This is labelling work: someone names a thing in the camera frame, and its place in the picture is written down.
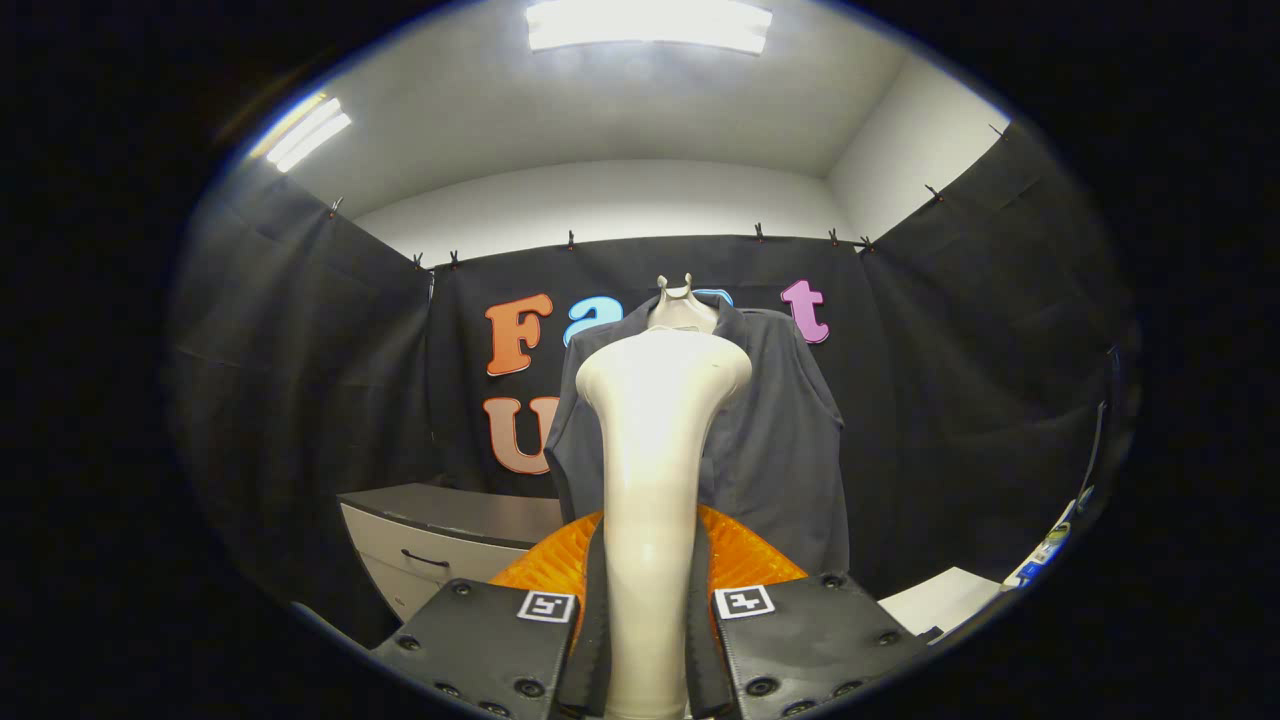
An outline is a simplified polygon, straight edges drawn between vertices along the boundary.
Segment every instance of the fluorescent light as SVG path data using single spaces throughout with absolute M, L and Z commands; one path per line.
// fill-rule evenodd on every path
M 266 133 L 262 135 L 262 140 L 253 147 L 253 150 L 250 151 L 250 155 L 257 158 L 259 155 L 266 152 L 269 147 L 275 145 L 275 141 L 280 140 L 280 136 L 284 135 L 287 129 L 293 127 L 293 123 L 301 120 L 302 115 L 310 113 L 325 97 L 326 95 L 324 92 L 317 92 L 311 97 L 307 97 L 302 102 L 294 105 L 292 110 L 285 113 L 283 118 L 280 118 L 279 120 L 276 120 L 274 126 L 271 126 L 271 129 L 266 131 Z
M 314 113 L 307 115 L 307 119 L 302 120 L 298 127 L 289 131 L 280 142 L 266 154 L 266 160 L 269 163 L 279 163 L 280 158 L 284 158 L 298 142 L 307 137 L 307 133 L 320 127 L 321 123 L 328 120 L 337 113 L 342 106 L 338 104 L 338 99 L 325 102 L 324 105 L 316 108 Z
M 732 0 L 550 0 L 530 6 L 529 47 L 689 42 L 759 55 L 773 13 Z
M 347 113 L 343 113 L 335 118 L 329 119 L 323 126 L 316 128 L 314 133 L 308 135 L 306 140 L 300 142 L 297 147 L 291 150 L 288 155 L 280 158 L 280 161 L 276 163 L 275 167 L 279 168 L 282 173 L 289 172 L 289 169 L 293 168 L 293 165 L 301 163 L 302 159 L 310 155 L 312 150 L 320 147 L 321 142 L 338 135 L 338 132 L 342 131 L 342 128 L 349 124 L 351 124 L 351 118 L 347 117 Z

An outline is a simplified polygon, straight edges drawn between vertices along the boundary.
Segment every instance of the cabinet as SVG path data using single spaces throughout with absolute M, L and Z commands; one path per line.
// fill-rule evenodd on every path
M 556 500 L 417 483 L 338 502 L 355 551 L 401 621 L 452 579 L 489 582 L 562 524 Z

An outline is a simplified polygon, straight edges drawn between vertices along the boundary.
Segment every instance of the dark gray shirt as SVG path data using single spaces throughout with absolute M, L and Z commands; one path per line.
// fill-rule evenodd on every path
M 844 419 L 809 345 L 782 313 L 740 310 L 719 296 L 699 300 L 719 309 L 714 334 L 746 352 L 751 380 L 712 420 L 698 502 L 742 523 L 810 574 L 847 570 Z M 644 332 L 657 302 L 570 340 L 544 450 L 557 486 L 568 491 L 573 519 L 604 506 L 600 421 L 577 395 L 577 370 L 596 350 Z

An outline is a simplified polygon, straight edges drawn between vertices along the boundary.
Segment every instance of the white mannequin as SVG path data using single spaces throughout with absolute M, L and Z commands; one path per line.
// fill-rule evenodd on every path
M 751 360 L 737 345 L 664 327 L 605 346 L 577 372 L 604 441 L 613 652 L 605 720 L 685 715 L 698 466 L 716 413 L 750 379 Z
M 649 327 L 698 328 L 699 332 L 716 331 L 719 310 L 699 302 L 694 297 L 694 275 L 685 273 L 685 287 L 671 290 L 667 278 L 658 275 L 658 305 L 649 311 Z

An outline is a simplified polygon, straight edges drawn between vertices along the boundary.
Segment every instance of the orange mat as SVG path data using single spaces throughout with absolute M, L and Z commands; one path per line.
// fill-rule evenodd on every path
M 708 603 L 710 593 L 719 588 L 768 585 L 806 577 L 764 538 L 728 515 L 699 505 L 698 516 L 710 539 Z M 586 548 L 600 518 L 600 512 L 593 512 L 556 530 L 489 583 L 524 591 L 573 593 L 579 607 L 585 607 Z M 582 614 L 579 612 L 573 628 L 575 644 L 581 628 Z

